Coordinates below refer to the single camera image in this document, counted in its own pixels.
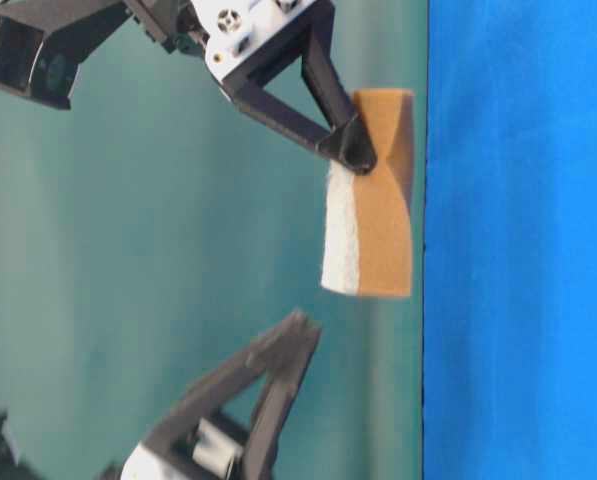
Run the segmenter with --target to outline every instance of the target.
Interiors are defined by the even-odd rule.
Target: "white scrubbing pad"
[[[358,292],[358,225],[354,200],[355,175],[331,162],[327,186],[327,226],[322,286],[334,292]]]

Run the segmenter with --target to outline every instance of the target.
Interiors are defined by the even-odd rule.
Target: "gripper jaw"
[[[243,113],[355,173],[376,163],[330,58],[330,0],[0,0],[0,89],[70,109],[80,64],[128,18],[167,52],[204,58]],[[325,128],[265,86],[295,60]]]
[[[278,438],[319,337],[320,329],[295,312],[201,378],[134,450],[122,480],[270,479]],[[264,375],[246,429],[222,407]]]

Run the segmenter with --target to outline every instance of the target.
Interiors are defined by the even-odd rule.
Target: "teal table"
[[[421,477],[426,2],[338,6],[346,86],[418,95],[411,300],[321,290],[326,163],[133,22],[85,64],[71,113],[0,93],[0,407],[50,480],[123,459],[188,382],[295,306],[324,337],[277,478]],[[273,90],[314,113],[290,73]],[[252,399],[229,409],[246,418]]]

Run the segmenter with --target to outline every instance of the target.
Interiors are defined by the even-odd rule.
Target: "blue wall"
[[[432,0],[427,480],[597,480],[597,2]]]

